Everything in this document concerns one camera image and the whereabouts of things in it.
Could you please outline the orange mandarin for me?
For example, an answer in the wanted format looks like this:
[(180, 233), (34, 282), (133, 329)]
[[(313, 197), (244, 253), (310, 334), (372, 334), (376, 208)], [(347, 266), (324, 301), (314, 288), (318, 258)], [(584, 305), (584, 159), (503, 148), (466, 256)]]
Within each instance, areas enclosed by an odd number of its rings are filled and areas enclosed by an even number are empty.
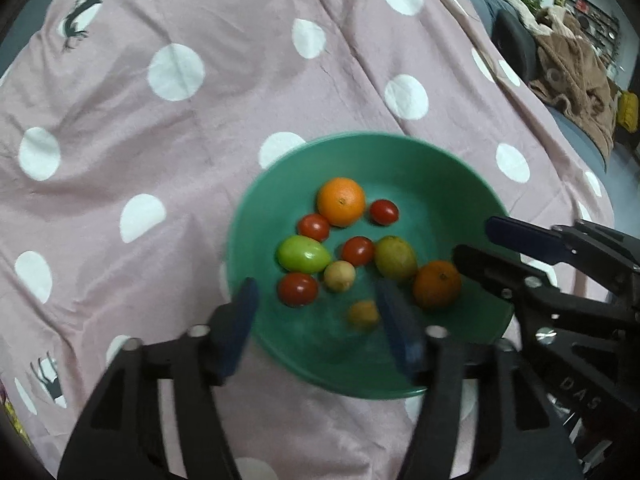
[(413, 298), (422, 309), (440, 309), (455, 302), (462, 289), (461, 275), (446, 260), (434, 260), (419, 269), (412, 285)]
[(347, 228), (364, 214), (366, 193), (356, 181), (337, 177), (322, 185), (317, 193), (316, 206), (318, 213), (331, 226)]

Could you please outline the yellow-green round fruit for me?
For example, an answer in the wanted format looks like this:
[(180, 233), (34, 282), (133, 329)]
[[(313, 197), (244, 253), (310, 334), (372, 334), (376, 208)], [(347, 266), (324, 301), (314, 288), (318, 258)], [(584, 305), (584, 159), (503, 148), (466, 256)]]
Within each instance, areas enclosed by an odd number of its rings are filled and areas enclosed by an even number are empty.
[(384, 278), (403, 282), (418, 270), (418, 259), (411, 245), (399, 236), (384, 236), (374, 244), (374, 263)]

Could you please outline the small yellow fruit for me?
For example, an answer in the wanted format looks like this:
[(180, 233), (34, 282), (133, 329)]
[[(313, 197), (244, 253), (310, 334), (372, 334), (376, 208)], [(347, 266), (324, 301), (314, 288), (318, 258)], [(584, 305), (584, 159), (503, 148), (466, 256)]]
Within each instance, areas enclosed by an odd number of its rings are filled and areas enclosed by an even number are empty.
[(346, 292), (356, 280), (355, 267), (344, 260), (337, 260), (330, 263), (323, 272), (323, 283), (331, 292)]
[(357, 301), (349, 307), (347, 321), (356, 330), (370, 332), (380, 322), (378, 307), (373, 300)]

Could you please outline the red tomato top row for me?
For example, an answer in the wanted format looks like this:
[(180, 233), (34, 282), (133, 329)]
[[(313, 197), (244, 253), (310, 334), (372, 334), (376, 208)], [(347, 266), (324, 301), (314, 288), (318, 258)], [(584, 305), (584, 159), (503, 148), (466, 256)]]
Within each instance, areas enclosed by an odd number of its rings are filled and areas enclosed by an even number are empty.
[(352, 266), (366, 266), (374, 259), (375, 246), (370, 238), (354, 236), (343, 244), (341, 259)]

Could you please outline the small yellow fruit top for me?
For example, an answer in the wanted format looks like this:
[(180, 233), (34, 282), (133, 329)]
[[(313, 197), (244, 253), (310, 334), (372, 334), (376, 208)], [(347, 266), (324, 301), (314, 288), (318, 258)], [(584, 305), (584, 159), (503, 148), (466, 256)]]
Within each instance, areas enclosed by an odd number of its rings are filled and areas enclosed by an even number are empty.
[(337, 260), (330, 263), (323, 272), (323, 283), (331, 292), (346, 292), (356, 280), (355, 267), (344, 260)]

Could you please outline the red tomato pair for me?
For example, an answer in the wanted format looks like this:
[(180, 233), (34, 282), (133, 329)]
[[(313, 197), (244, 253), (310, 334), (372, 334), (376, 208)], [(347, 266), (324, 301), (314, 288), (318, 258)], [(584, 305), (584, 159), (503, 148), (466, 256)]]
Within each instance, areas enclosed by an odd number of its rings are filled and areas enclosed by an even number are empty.
[(297, 234), (323, 243), (330, 236), (331, 226), (321, 214), (306, 214), (296, 224)]

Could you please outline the bright green oval fruit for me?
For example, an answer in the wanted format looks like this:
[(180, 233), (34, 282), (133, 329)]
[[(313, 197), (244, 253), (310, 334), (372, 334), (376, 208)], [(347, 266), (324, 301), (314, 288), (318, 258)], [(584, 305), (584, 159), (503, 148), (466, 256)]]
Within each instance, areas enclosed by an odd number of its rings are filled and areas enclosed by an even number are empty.
[(277, 249), (277, 262), (288, 272), (315, 274), (332, 261), (329, 251), (313, 238), (292, 235)]

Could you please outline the yellow bag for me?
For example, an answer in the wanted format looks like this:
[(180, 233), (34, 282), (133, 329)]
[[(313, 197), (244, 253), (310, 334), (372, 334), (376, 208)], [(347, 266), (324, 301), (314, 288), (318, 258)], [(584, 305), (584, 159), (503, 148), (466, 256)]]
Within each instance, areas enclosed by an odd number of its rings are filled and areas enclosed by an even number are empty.
[(638, 131), (639, 98), (634, 92), (622, 91), (617, 105), (617, 125), (628, 133)]

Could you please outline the brown blanket pile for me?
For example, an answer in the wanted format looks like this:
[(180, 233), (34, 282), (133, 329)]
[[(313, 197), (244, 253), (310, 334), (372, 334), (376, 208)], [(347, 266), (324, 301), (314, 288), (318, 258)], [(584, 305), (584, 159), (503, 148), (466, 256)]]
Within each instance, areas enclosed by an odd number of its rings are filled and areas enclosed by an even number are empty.
[(534, 13), (523, 0), (506, 1), (536, 42), (540, 74), (529, 87), (581, 128), (608, 160), (614, 148), (616, 99), (604, 64), (578, 19), (562, 6)]

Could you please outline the green plastic bowl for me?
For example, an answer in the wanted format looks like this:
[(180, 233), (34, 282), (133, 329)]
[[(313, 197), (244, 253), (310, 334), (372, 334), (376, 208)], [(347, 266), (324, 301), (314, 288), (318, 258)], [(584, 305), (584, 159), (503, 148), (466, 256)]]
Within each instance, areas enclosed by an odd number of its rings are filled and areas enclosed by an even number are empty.
[[(398, 218), (382, 226), (363, 214), (346, 228), (329, 228), (323, 248), (354, 266), (355, 281), (344, 292), (321, 287), (311, 304), (289, 307), (278, 295), (286, 273), (278, 249), (297, 236), (298, 222), (317, 211), (319, 191), (335, 178), (355, 181), (368, 203), (393, 203)], [(394, 236), (419, 264), (449, 260), (460, 244), (487, 248), (486, 220), (505, 213), (482, 177), (431, 144), (372, 132), (328, 136), (283, 156), (245, 192), (229, 231), (229, 285), (256, 280), (254, 336), (298, 378), (359, 399), (417, 396), (420, 388), (398, 370), (382, 328), (363, 330), (347, 317), (353, 304), (374, 296), (374, 246)]]

